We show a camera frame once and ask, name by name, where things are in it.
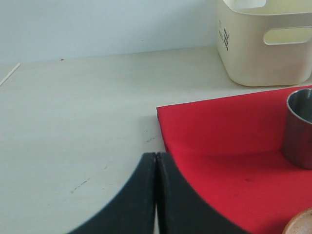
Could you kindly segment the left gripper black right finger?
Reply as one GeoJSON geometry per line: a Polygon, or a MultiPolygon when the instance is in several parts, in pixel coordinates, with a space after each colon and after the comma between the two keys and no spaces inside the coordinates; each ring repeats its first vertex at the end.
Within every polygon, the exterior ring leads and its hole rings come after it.
{"type": "Polygon", "coordinates": [[[156,154],[156,206],[161,234],[246,234],[207,204],[169,153],[156,154]]]}

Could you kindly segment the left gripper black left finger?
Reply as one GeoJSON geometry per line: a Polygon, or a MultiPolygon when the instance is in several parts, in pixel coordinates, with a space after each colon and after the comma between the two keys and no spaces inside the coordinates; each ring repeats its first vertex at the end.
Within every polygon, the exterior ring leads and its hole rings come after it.
{"type": "Polygon", "coordinates": [[[156,154],[144,153],[129,180],[96,215],[72,234],[152,234],[155,225],[156,154]]]}

